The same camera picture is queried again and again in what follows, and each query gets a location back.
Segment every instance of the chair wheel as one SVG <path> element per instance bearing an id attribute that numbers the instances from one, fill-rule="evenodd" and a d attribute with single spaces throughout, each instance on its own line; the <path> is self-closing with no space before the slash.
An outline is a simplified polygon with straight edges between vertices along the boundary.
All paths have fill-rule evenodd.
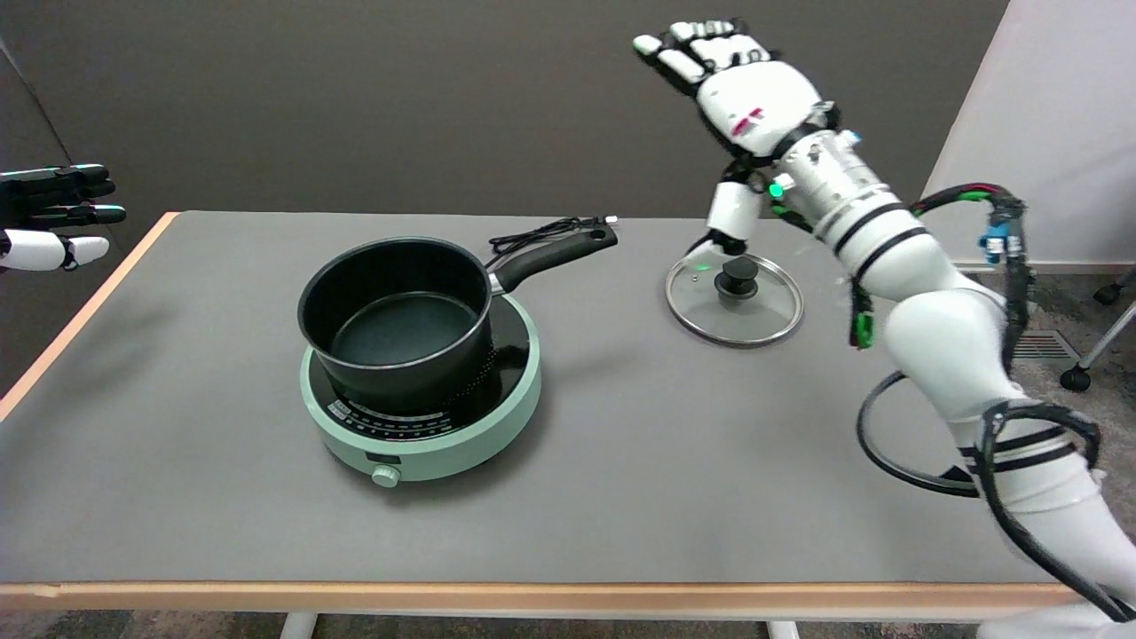
<path id="1" fill-rule="evenodd" d="M 1093 299 L 1103 304 L 1104 306 L 1112 306 L 1120 299 L 1120 287 L 1116 284 L 1109 284 L 1108 287 L 1101 287 L 1096 289 L 1093 293 Z"/>
<path id="2" fill-rule="evenodd" d="M 1085 392 L 1092 383 L 1093 379 L 1088 376 L 1088 371 L 1080 366 L 1074 366 L 1061 373 L 1061 385 L 1067 390 Z"/>

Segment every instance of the carpet floor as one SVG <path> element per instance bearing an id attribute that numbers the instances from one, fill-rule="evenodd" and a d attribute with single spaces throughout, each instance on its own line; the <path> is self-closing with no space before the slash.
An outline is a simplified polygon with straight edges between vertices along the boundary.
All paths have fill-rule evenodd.
<path id="1" fill-rule="evenodd" d="M 1033 329 L 1059 331 L 1078 352 L 1087 352 L 1124 312 L 1136 291 L 1114 307 L 1093 301 L 1108 283 L 1102 276 L 1042 276 Z M 1129 536 L 1136 532 L 1136 330 L 1124 333 L 1092 371 L 1093 385 L 1083 393 L 1058 383 L 1062 367 L 1024 360 L 1016 377 L 1038 399 L 1080 409 L 1101 423 L 1104 448 L 1101 467 L 1109 473 L 1105 499 Z M 0 612 L 0 637 L 6 639 L 165 639 L 277 637 L 283 614 L 200 613 L 174 611 Z M 972 625 L 902 623 L 802 623 L 803 639 L 962 639 Z M 320 615 L 317 639 L 757 639 L 765 625 L 750 622 L 643 622 L 385 617 Z"/>

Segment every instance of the table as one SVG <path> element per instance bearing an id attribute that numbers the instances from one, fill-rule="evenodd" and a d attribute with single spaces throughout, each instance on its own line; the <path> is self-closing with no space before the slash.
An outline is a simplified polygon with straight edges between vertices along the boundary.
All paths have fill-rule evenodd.
<path id="1" fill-rule="evenodd" d="M 977 620 L 1072 599 L 980 503 L 862 456 L 855 409 L 891 366 L 846 347 L 835 260 L 777 221 L 753 246 L 804 291 L 788 340 L 682 329 L 662 279 L 702 223 L 625 219 L 515 293 L 544 390 L 506 451 L 386 491 L 323 450 L 298 389 L 316 269 L 404 234 L 487 257 L 546 221 L 166 215 L 0 403 L 0 606 Z M 912 389 L 877 414 L 899 459 L 954 462 Z"/>

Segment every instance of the gray table surface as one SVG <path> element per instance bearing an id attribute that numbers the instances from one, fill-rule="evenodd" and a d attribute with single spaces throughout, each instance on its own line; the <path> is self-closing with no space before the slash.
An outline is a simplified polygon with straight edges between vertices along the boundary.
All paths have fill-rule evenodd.
<path id="1" fill-rule="evenodd" d="M 178 216 L 0 423 L 0 581 L 1049 581 L 980 503 L 863 457 L 853 417 L 892 367 L 845 346 L 835 260 L 776 221 L 753 244 L 804 290 L 788 341 L 687 333 L 661 282 L 702 222 L 627 219 L 618 247 L 516 293 L 545 384 L 504 453 L 395 490 L 326 453 L 296 382 L 312 273 L 401 234 L 487 257 L 542 222 Z M 900 459 L 954 462 L 913 389 L 878 421 Z"/>

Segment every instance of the blue connector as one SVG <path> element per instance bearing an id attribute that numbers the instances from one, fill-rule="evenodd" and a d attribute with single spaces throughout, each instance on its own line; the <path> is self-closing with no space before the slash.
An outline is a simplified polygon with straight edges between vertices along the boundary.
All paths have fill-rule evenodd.
<path id="1" fill-rule="evenodd" d="M 986 264 L 997 264 L 1005 255 L 1005 239 L 1010 232 L 1006 224 L 995 224 L 986 227 L 986 234 L 978 238 L 978 246 L 986 251 Z"/>

